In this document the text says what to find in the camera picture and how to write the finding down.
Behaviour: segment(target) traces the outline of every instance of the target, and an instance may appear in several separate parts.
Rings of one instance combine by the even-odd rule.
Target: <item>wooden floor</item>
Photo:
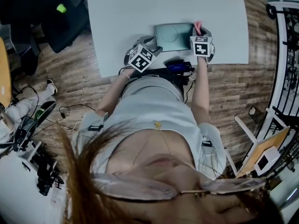
[[[253,105],[261,111],[265,110],[275,76],[276,24],[268,18],[265,4],[266,0],[245,0],[249,29],[249,64],[209,66],[211,122],[219,128],[223,144],[229,149],[234,161],[240,160],[251,144],[234,121],[234,116],[238,115],[250,129],[256,131],[257,126],[250,119],[248,110]],[[42,91],[46,87],[46,79],[52,79],[58,88],[57,107],[50,115],[55,121],[61,119],[58,108],[62,105],[82,103],[96,108],[113,78],[101,78],[91,34],[84,32],[71,47],[59,54],[55,54],[46,44],[41,45],[41,50],[35,75],[20,76],[15,82],[16,87],[32,85]],[[81,120],[88,110],[80,106],[63,109],[67,117],[60,123],[73,128],[76,121]],[[51,122],[44,121],[37,131],[50,124]],[[57,127],[54,125],[45,129],[34,139],[43,141],[51,153],[58,155],[60,168],[64,170],[64,155]]]

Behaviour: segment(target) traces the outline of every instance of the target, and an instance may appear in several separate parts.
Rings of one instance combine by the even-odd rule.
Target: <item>brown hair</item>
[[[133,223],[126,213],[111,198],[103,195],[94,186],[91,166],[94,159],[121,129],[109,128],[93,141],[85,144],[81,153],[75,152],[66,134],[61,131],[67,156],[68,197],[64,210],[64,224]],[[248,223],[283,223],[280,213],[265,189],[238,195],[239,199],[258,218]]]

